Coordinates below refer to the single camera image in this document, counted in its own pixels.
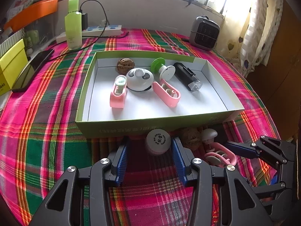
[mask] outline shelf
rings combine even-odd
[[[24,28],[33,21],[56,12],[58,0],[43,0],[22,10],[4,25],[4,30],[11,27],[14,32]]]

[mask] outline white round toy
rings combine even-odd
[[[152,155],[162,155],[168,151],[171,138],[168,132],[162,129],[151,130],[145,140],[145,146]]]
[[[126,74],[128,80],[127,87],[133,91],[146,91],[149,90],[154,82],[153,74],[143,68],[131,69]]]

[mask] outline black cable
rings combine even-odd
[[[121,38],[125,38],[126,36],[128,36],[128,31],[126,32],[125,35],[123,36],[118,36],[118,35],[114,35],[114,36],[91,36],[91,35],[83,35],[82,37],[97,37],[97,38],[114,38],[114,39],[121,39]]]
[[[106,39],[108,39],[108,38],[121,39],[121,38],[127,37],[128,34],[129,34],[129,32],[127,31],[127,33],[126,33],[125,35],[120,36],[120,37],[116,37],[116,36],[82,36],[82,37],[93,37],[93,38],[97,38],[97,40],[98,40],[99,38],[106,38]],[[69,51],[69,52],[67,52],[67,53],[61,54],[61,55],[57,56],[56,58],[53,58],[53,59],[48,60],[48,62],[49,62],[49,61],[52,61],[52,60],[55,60],[55,59],[58,59],[58,58],[60,58],[61,56],[64,56],[64,55],[67,55],[67,54],[71,54],[71,53],[76,53],[76,52],[79,52],[79,51],[81,51],[81,50],[83,50],[83,49],[86,49],[87,47],[90,47],[91,45],[95,44],[95,43],[97,42],[97,40],[94,41],[94,42],[92,42],[92,43],[89,44],[88,46],[85,46],[85,47],[81,48],[81,49],[72,50],[72,51]],[[61,41],[61,42],[55,44],[54,46],[56,46],[56,45],[58,45],[58,44],[61,44],[61,43],[63,43],[63,42],[66,42],[66,41]]]
[[[108,18],[107,18],[107,16],[106,16],[106,11],[104,10],[103,5],[102,5],[99,1],[97,1],[97,0],[86,0],[86,1],[84,1],[84,2],[82,3],[82,5],[83,5],[85,2],[88,2],[88,1],[95,1],[95,2],[98,2],[98,3],[101,5],[102,9],[103,9],[104,16],[106,17],[106,25],[104,26],[104,28],[103,28],[103,30],[102,30],[100,36],[99,36],[99,37],[101,37],[101,36],[103,35],[104,30],[106,29],[106,26],[107,26],[107,23],[108,23]],[[63,54],[61,54],[61,55],[59,55],[59,56],[57,56],[57,57],[55,57],[55,58],[53,58],[53,59],[49,59],[48,62],[49,62],[49,61],[52,61],[52,60],[56,60],[56,59],[58,59],[58,58],[60,58],[60,57],[62,57],[62,56],[65,56],[65,55],[67,55],[67,54],[70,54],[70,53],[76,53],[76,52],[79,52],[79,51],[81,51],[81,50],[83,50],[83,49],[86,49],[86,48],[92,46],[94,43],[96,43],[99,37],[97,37],[97,39],[96,39],[94,42],[90,43],[88,46],[85,46],[85,47],[80,48],[80,49],[72,50],[72,51],[67,52],[67,53],[63,53]]]
[[[99,2],[99,1],[97,1],[97,0],[85,0],[83,3],[82,3],[82,5],[85,3],[85,2],[88,2],[88,1],[94,1],[94,2],[97,2],[97,3],[99,3],[100,4],[100,6],[102,7],[102,9],[103,9],[103,12],[104,12],[104,15],[106,16],[106,12],[104,11],[104,7],[103,7],[103,5]],[[80,13],[82,13],[82,5],[80,5],[80,7],[79,7],[79,12]],[[108,23],[108,25],[110,25],[110,23],[109,23],[109,21],[108,21],[108,18],[107,18],[107,16],[106,16],[106,23]]]

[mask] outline yellow box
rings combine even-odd
[[[0,95],[12,89],[26,64],[28,60],[21,39],[0,58]]]

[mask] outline green box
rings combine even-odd
[[[169,108],[153,92],[127,90],[124,109],[109,106],[110,91],[118,60],[131,58],[135,67],[149,69],[156,58],[166,65],[180,62],[196,73],[203,86],[191,92],[176,76],[169,83],[181,93],[175,108]],[[173,131],[181,127],[197,127],[233,120],[244,110],[227,82],[207,61],[186,55],[149,51],[96,52],[90,64],[76,113],[76,124],[86,138],[141,135],[152,129]]]

